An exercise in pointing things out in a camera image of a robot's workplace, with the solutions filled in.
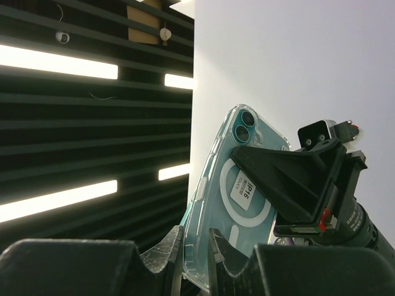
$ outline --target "phone camera lens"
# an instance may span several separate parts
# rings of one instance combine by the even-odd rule
[[[254,117],[252,116],[251,113],[247,111],[244,111],[243,114],[241,114],[241,120],[248,127],[254,126],[255,123]]]
[[[236,127],[236,137],[240,142],[247,142],[249,139],[247,128],[243,125]]]

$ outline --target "black acoustic panel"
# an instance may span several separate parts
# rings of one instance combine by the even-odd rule
[[[59,22],[57,20],[51,20],[46,17],[41,17],[39,15],[29,14],[28,12],[24,12],[18,9],[13,9],[7,6],[0,6],[0,15],[5,17],[11,17],[13,19],[20,20],[22,22],[28,22],[35,25],[43,25],[49,28],[53,28],[56,30],[64,30],[67,32],[75,33],[78,35],[82,35],[85,37],[97,39],[100,41],[104,41],[107,43],[117,44],[124,47],[129,47],[131,49],[137,49],[139,51],[148,52],[150,54],[156,54],[163,57],[168,57],[175,60],[180,60],[182,62],[192,63],[193,58],[187,57],[181,54],[175,54],[169,51],[165,51],[163,49],[154,48],[147,46],[145,44],[136,43],[129,40],[124,40],[119,37],[110,36],[98,31],[93,31],[86,28],[81,28],[75,25],[71,25],[65,22]]]
[[[169,46],[134,43],[127,27],[157,30],[105,2],[59,1],[62,22],[56,1],[1,2],[0,44],[115,64],[118,79],[0,67],[0,205],[113,179],[118,191],[0,223],[0,250],[56,238],[134,240],[143,252],[185,212],[188,176],[162,182],[158,171],[189,162],[192,91],[164,86],[164,75],[192,77],[193,21],[150,9],[189,33],[172,29]],[[58,43],[56,30],[72,42]]]

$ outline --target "led light strip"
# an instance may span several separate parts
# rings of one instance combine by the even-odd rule
[[[117,192],[117,180],[0,205],[0,223]]]
[[[5,45],[0,45],[0,65],[96,78],[118,78],[117,65]]]
[[[159,170],[159,181],[182,176],[189,174],[189,171],[191,169],[191,165],[189,163],[186,163],[184,165],[177,165],[177,166],[172,166],[170,168],[164,168],[162,170]]]
[[[185,89],[193,89],[194,88],[194,80],[193,78],[166,74],[165,75],[165,86],[169,86],[172,88],[185,88]]]

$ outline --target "wire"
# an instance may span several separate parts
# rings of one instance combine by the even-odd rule
[[[105,100],[109,100],[109,99],[115,99],[116,97],[105,97],[105,98],[100,98],[100,97],[95,97],[94,95],[92,95],[92,93],[89,93],[91,95],[91,97],[93,97],[94,99],[100,100],[100,101],[105,101]]]
[[[63,19],[63,9],[59,4],[56,4],[56,5],[60,8],[60,11],[62,12],[62,16],[60,17],[60,20],[59,20],[61,22]]]

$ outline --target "clear phone case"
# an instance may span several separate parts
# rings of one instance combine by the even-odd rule
[[[233,148],[240,145],[290,150],[289,142],[249,106],[237,105],[225,117],[181,221],[185,229],[185,276],[206,291],[210,228],[219,229],[247,256],[257,243],[273,240],[275,209],[230,158]]]

